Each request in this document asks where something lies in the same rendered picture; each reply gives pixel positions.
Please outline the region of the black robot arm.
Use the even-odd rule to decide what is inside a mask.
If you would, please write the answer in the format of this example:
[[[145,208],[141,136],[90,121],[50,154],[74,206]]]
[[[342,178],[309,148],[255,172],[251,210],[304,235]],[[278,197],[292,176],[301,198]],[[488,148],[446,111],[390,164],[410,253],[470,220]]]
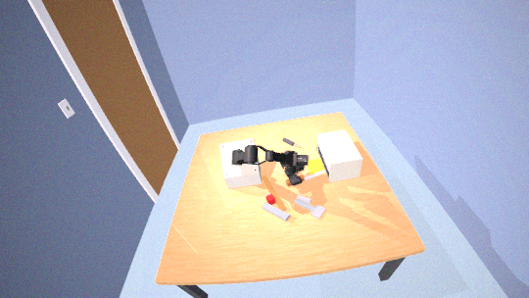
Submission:
[[[265,151],[265,161],[258,164],[258,147]],[[285,151],[284,153],[277,153],[273,150],[266,150],[261,145],[248,145],[245,146],[244,151],[241,149],[232,150],[231,154],[231,165],[242,166],[247,165],[260,165],[264,162],[280,162],[284,167],[297,167],[296,174],[303,172],[305,167],[308,165],[308,155],[298,155],[295,151]]]

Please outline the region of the small red cube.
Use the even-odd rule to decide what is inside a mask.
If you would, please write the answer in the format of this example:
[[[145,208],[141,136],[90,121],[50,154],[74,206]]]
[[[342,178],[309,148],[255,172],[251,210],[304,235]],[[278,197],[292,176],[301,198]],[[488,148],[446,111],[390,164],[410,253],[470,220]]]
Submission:
[[[273,196],[272,193],[266,196],[266,201],[267,201],[267,203],[270,204],[270,205],[276,203],[275,198],[274,198],[274,196]]]

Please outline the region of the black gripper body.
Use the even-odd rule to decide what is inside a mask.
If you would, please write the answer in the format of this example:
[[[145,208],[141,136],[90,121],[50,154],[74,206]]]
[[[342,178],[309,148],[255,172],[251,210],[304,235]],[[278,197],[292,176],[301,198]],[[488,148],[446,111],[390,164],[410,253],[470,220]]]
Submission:
[[[298,185],[300,183],[302,183],[302,179],[300,176],[298,176],[296,174],[296,168],[297,167],[284,167],[284,165],[281,165],[282,169],[285,168],[285,172],[290,175],[291,179],[290,179],[290,182],[292,184],[292,186],[295,186],[295,185]]]

